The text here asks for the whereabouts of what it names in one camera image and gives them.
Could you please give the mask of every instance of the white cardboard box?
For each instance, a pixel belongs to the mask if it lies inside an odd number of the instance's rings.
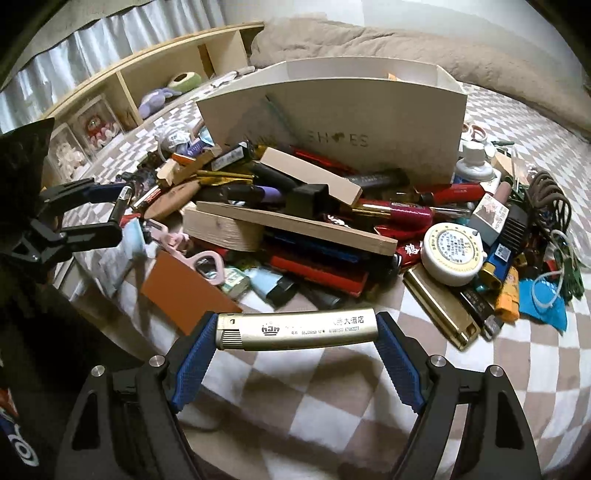
[[[361,172],[402,167],[413,181],[448,183],[466,98],[437,65],[328,57],[277,63],[197,104],[223,147],[298,145]]]

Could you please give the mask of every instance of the figurine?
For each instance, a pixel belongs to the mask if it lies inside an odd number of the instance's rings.
[[[88,134],[90,148],[96,152],[108,144],[113,137],[119,133],[119,124],[117,122],[105,122],[99,115],[93,115],[86,124],[86,133]]]

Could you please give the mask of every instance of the purple plush toy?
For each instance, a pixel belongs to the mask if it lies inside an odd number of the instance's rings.
[[[150,115],[162,110],[167,98],[182,95],[181,92],[172,90],[172,88],[158,88],[142,98],[139,103],[138,112],[143,120],[146,120]]]

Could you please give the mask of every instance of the wall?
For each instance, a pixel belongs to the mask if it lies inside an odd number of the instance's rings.
[[[583,69],[556,29],[525,0],[220,0],[226,23],[322,13],[329,20],[465,38],[582,84]]]

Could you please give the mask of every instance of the checkered bedsheet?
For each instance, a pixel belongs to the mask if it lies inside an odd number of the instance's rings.
[[[515,141],[522,158],[552,172],[572,202],[573,221],[589,234],[590,145],[516,100],[472,85],[465,88],[467,112],[476,124],[499,140]],[[195,101],[188,99],[128,134],[94,174],[96,180],[106,183],[122,171],[133,171],[155,147],[155,128],[196,116]],[[110,209],[83,206],[70,212],[66,223],[103,221]],[[92,274],[101,253],[77,254],[77,260]],[[442,337],[401,279],[374,307],[377,312],[387,310],[427,353],[444,355],[458,368],[483,371],[490,364],[502,366],[525,411],[541,467],[548,472],[567,464],[591,432],[591,274],[583,274],[583,279],[585,297],[567,308],[564,335],[521,319],[515,326],[505,325],[494,342],[479,338],[464,352]],[[114,300],[156,350],[166,352],[177,331],[147,299],[138,298],[140,282],[132,271]],[[272,311],[254,294],[243,303]],[[314,307],[298,295],[282,310],[305,309]],[[253,435],[256,425],[257,431],[273,433],[277,451],[285,451],[281,442],[289,444],[289,456],[298,461],[286,465],[292,473],[300,469],[309,475],[306,478],[335,478],[345,464],[381,478],[380,472],[388,472],[401,453],[416,418],[400,403],[373,343],[287,352],[218,351],[203,385],[253,424]],[[465,406],[458,407],[439,469],[442,476],[449,475],[456,458],[465,414]],[[329,466],[323,463],[327,458]]]

